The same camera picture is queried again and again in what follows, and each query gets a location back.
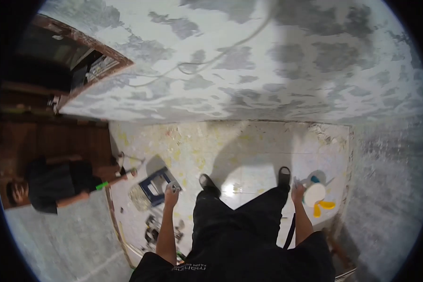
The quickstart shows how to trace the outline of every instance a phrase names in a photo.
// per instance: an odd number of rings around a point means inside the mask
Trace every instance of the black hair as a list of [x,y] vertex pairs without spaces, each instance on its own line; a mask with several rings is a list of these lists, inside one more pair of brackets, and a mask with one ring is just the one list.
[[6,184],[6,196],[8,197],[8,202],[11,204],[11,206],[15,207],[17,206],[16,200],[13,196],[14,192],[14,182],[8,182]]

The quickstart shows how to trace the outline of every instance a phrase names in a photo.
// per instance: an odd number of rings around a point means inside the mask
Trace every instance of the white floor tile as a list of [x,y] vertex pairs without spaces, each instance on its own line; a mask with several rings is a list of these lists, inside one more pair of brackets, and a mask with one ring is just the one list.
[[[221,200],[233,209],[275,187],[281,166],[291,169],[291,182],[296,177],[307,183],[312,175],[326,183],[332,179],[325,200],[334,201],[336,208],[322,209],[321,217],[314,218],[313,209],[306,207],[315,226],[332,218],[338,211],[345,187],[348,132],[346,126],[298,122],[110,124],[112,144],[117,147],[114,151],[124,151],[128,157],[146,161],[159,157],[183,188],[174,210],[174,224],[180,220],[185,224],[184,237],[178,244],[185,255],[191,249],[192,211],[196,196],[202,190],[198,182],[201,173],[210,175],[221,188]],[[141,161],[130,158],[125,159],[124,167],[136,167],[141,175],[146,169]],[[112,187],[113,204],[126,240],[141,247],[145,245],[144,222],[150,213],[160,217],[162,205],[152,211],[137,211],[128,197],[130,186],[129,181]],[[124,208],[123,213],[118,212],[120,207]],[[293,213],[289,196],[282,209],[282,216],[286,218],[281,222],[278,245],[283,246],[285,242]]]

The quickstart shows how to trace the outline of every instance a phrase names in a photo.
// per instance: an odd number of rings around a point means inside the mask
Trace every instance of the green handle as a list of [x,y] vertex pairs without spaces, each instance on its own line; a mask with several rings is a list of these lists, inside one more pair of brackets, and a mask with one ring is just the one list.
[[108,185],[108,181],[105,181],[104,183],[97,185],[96,186],[96,189],[97,190],[102,190],[102,188],[105,187],[105,186],[107,186],[107,185]]

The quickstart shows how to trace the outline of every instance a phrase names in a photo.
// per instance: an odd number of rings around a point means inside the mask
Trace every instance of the wooden wall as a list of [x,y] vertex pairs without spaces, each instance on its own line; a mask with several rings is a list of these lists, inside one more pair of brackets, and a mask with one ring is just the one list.
[[4,208],[10,207],[6,183],[23,177],[28,162],[40,155],[72,154],[79,154],[97,165],[109,165],[108,128],[0,121],[0,195]]

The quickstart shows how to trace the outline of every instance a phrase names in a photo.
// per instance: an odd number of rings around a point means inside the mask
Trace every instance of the black strap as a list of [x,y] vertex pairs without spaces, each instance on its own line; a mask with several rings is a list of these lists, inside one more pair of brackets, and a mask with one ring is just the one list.
[[296,213],[293,214],[293,220],[291,221],[290,231],[288,231],[287,240],[285,241],[284,249],[290,246],[291,240],[293,239],[294,228],[296,227]]

